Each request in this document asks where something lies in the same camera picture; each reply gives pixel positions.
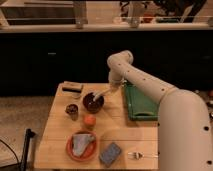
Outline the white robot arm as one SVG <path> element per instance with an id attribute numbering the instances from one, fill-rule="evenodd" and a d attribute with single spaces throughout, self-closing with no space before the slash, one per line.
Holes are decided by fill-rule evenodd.
<path id="1" fill-rule="evenodd" d="M 113 86 L 128 80 L 158 105 L 158 171 L 213 171 L 213 135 L 204 100 L 132 62 L 128 50 L 109 56 L 108 79 Z"/>

